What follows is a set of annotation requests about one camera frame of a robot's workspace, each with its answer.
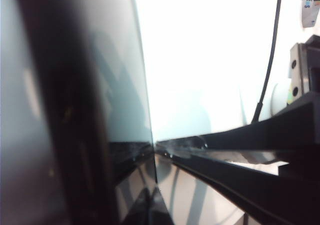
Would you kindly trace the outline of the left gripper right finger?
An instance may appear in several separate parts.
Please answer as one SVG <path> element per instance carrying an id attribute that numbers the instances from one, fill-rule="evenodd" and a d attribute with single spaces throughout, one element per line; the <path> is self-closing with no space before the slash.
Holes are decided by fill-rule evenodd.
<path id="1" fill-rule="evenodd" d="M 160 141 L 155 152 L 263 225 L 320 222 L 320 95 L 224 132 Z"/>

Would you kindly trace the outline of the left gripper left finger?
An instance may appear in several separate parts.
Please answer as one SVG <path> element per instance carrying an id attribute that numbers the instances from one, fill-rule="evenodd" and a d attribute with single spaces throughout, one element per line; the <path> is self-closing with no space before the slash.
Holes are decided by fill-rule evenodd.
<path id="1" fill-rule="evenodd" d="M 57 149 L 73 225 L 150 225 L 156 189 L 149 142 L 64 144 Z"/>

